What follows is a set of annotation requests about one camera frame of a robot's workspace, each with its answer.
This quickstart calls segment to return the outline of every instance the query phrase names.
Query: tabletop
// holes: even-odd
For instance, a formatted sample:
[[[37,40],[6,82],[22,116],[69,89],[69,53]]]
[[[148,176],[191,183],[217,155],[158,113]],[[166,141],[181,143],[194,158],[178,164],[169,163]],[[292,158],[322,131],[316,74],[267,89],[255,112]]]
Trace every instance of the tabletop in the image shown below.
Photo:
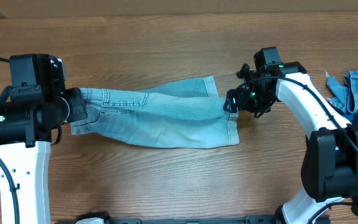
[[[62,58],[66,87],[139,90],[213,75],[221,97],[241,81],[262,47],[299,61],[325,97],[326,74],[343,82],[358,70],[358,12],[0,19],[0,57],[42,53]],[[11,84],[0,62],[0,92]],[[97,134],[52,147],[52,220],[107,210],[114,218],[216,218],[272,214],[301,188],[305,134],[276,103],[259,119],[241,112],[240,144],[216,149],[153,149]],[[329,212],[354,223],[349,207]]]

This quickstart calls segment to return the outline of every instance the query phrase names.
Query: blue jeans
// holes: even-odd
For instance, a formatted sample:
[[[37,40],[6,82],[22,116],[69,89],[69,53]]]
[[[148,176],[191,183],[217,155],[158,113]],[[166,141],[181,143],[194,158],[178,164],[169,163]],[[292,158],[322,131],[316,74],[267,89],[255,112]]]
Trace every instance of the blue jeans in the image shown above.
[[[207,149],[239,143],[238,114],[223,110],[213,77],[139,91],[81,88],[88,117],[72,134],[99,133],[149,147]]]
[[[327,86],[335,95],[329,102],[345,114],[358,114],[358,71],[350,71],[345,84],[342,86],[335,77],[327,77]]]

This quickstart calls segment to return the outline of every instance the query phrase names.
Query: light blue denim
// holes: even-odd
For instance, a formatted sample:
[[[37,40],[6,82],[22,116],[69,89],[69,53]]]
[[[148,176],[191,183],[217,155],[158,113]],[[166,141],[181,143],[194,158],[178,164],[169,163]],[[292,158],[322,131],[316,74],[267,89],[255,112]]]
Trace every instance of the light blue denim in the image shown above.
[[[327,86],[335,97],[329,102],[345,114],[358,113],[358,71],[350,71],[345,76],[345,85],[342,86],[335,77],[327,75]]]
[[[148,147],[208,149],[239,143],[238,114],[223,110],[213,77],[139,91],[81,88],[88,118],[72,134],[99,133]]]

